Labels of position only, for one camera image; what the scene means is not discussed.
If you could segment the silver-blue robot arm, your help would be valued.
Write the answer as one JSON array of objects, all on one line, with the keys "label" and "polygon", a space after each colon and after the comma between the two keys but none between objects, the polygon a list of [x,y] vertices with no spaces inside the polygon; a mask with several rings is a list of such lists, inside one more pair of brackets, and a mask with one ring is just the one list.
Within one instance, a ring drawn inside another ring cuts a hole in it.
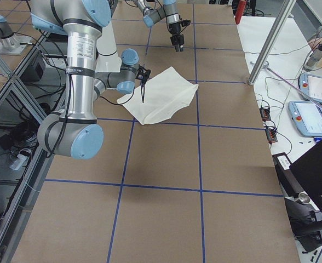
[{"label": "silver-blue robot arm", "polygon": [[49,156],[90,159],[104,141],[93,114],[94,101],[106,89],[133,95],[135,81],[144,86],[151,72],[139,64],[133,49],[123,51],[118,72],[97,71],[97,40],[111,24],[108,1],[31,1],[29,6],[35,28],[68,36],[66,103],[40,124],[39,145]]},{"label": "silver-blue robot arm", "polygon": [[148,1],[132,1],[143,15],[143,21],[147,27],[152,27],[159,21],[166,19],[166,27],[171,34],[170,41],[176,52],[182,52],[184,48],[184,35],[182,31],[191,24],[190,20],[182,19],[177,1],[163,1],[159,8],[152,8]]}]

